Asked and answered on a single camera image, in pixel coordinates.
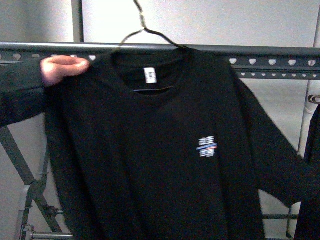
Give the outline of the person's left hand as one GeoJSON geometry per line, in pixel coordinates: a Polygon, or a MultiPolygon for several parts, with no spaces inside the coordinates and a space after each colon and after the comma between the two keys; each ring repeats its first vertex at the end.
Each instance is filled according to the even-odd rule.
{"type": "Polygon", "coordinates": [[[59,84],[65,77],[79,76],[85,73],[91,64],[87,59],[57,55],[40,61],[42,82],[52,87],[59,84]]]}

